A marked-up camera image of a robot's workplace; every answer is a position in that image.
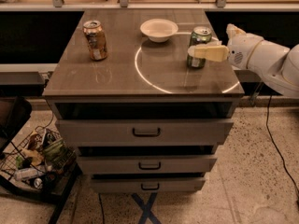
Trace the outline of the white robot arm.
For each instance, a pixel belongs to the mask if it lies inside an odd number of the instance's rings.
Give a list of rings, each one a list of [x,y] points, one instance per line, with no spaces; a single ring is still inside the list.
[[[253,72],[279,94],[299,97],[299,45],[289,49],[262,36],[246,33],[231,23],[227,25],[226,34],[226,46],[220,41],[191,45],[188,54],[212,62],[227,60],[240,70]]]

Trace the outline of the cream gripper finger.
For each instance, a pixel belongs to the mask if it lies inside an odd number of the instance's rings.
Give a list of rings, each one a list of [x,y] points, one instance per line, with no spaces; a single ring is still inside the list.
[[[228,35],[228,38],[231,39],[237,35],[244,35],[246,32],[234,24],[229,23],[226,27],[226,34]]]
[[[209,46],[208,44],[200,44],[190,46],[188,54],[196,59],[206,59],[212,62],[223,62],[228,58],[229,49],[226,46]]]

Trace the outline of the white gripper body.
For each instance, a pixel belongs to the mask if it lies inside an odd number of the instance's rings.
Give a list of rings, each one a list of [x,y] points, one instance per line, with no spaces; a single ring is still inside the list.
[[[235,35],[230,38],[227,47],[230,51],[228,61],[231,65],[246,70],[249,57],[263,37],[254,34]]]

